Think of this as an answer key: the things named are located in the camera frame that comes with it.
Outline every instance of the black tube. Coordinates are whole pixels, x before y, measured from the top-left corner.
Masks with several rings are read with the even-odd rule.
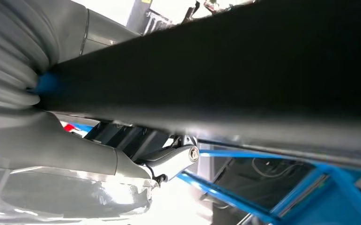
[[[361,166],[361,0],[264,1],[52,72],[46,110]]]

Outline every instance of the plastic sheet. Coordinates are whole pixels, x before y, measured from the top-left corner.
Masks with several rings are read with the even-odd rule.
[[[50,167],[0,169],[0,225],[97,224],[150,209],[154,180]]]

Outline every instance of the bolt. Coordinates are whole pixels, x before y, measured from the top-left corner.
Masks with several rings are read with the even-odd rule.
[[[189,158],[192,162],[197,161],[199,157],[199,151],[197,147],[192,147],[189,152]]]

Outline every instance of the red object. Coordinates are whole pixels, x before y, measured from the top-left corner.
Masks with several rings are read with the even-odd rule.
[[[75,129],[75,126],[71,125],[71,124],[67,124],[64,127],[65,131],[70,132],[71,130]]]

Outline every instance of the white wall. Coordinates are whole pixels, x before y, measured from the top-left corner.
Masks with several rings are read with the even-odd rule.
[[[124,26],[135,0],[72,0]]]
[[[195,0],[153,0],[150,9],[178,24],[183,21],[188,8],[193,6]]]

